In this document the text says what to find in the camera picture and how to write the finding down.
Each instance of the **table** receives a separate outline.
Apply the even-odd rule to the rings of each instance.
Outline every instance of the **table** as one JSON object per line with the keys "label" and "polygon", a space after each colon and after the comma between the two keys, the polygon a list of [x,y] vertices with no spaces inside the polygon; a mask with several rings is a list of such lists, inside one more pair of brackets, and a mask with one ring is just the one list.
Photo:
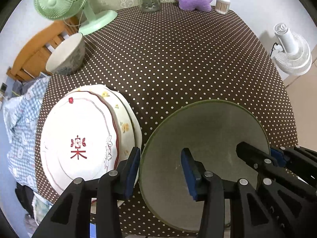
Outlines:
{"label": "table", "polygon": [[[262,124],[270,146],[294,146],[294,115],[283,82],[264,47],[233,11],[227,15],[185,12],[177,4],[141,13],[122,9],[103,29],[85,37],[82,69],[71,76],[53,75],[40,112],[35,148],[39,193],[55,202],[40,159],[40,138],[52,107],[67,92],[104,84],[121,92],[140,122],[144,144],[171,113],[187,104],[223,99],[249,110]],[[120,208],[122,231],[145,236],[187,236],[158,220],[136,185]]]}

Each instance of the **cotton swab container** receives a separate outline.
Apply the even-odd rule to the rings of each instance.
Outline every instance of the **cotton swab container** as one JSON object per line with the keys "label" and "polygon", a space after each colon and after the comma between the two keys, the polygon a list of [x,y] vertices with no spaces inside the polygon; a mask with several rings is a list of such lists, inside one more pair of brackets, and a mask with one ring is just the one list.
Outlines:
{"label": "cotton swab container", "polygon": [[215,11],[226,14],[229,11],[230,0],[216,0]]}

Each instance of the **wooden chair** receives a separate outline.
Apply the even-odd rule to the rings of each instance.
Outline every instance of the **wooden chair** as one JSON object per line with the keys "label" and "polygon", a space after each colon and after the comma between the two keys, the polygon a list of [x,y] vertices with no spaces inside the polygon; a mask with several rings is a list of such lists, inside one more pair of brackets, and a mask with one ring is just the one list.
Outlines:
{"label": "wooden chair", "polygon": [[[78,25],[78,20],[72,17],[66,22],[70,25]],[[77,27],[71,27],[62,20],[54,21],[49,27],[37,33],[22,48],[16,57],[12,68],[7,70],[7,75],[13,80],[29,81],[38,77],[45,70],[51,51],[46,47],[50,44],[54,49],[64,40],[61,34],[66,32],[69,36],[78,32]]]}

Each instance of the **fan base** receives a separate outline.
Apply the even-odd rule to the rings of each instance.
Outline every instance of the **fan base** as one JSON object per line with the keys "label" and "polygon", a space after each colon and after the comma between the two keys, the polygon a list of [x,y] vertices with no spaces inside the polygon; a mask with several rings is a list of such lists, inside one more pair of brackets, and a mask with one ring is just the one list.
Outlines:
{"label": "fan base", "polygon": [[103,11],[96,15],[96,20],[88,21],[86,20],[79,28],[79,33],[82,33],[84,36],[89,35],[104,26],[108,25],[110,22],[112,22],[116,17],[118,16],[118,13],[116,11],[108,10]]}

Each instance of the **white wall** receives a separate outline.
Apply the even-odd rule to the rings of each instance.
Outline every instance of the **white wall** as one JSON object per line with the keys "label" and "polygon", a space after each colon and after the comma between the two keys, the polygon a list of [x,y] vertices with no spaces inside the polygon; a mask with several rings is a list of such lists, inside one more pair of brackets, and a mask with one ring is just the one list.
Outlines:
{"label": "white wall", "polygon": [[[267,51],[275,39],[273,27],[284,22],[289,28],[302,35],[311,50],[317,44],[317,27],[299,0],[230,0],[234,10],[251,28]],[[288,75],[280,71],[282,79]]]}
{"label": "white wall", "polygon": [[36,12],[33,0],[19,3],[0,32],[0,84],[6,81],[7,69],[12,67],[23,46],[51,23]]}

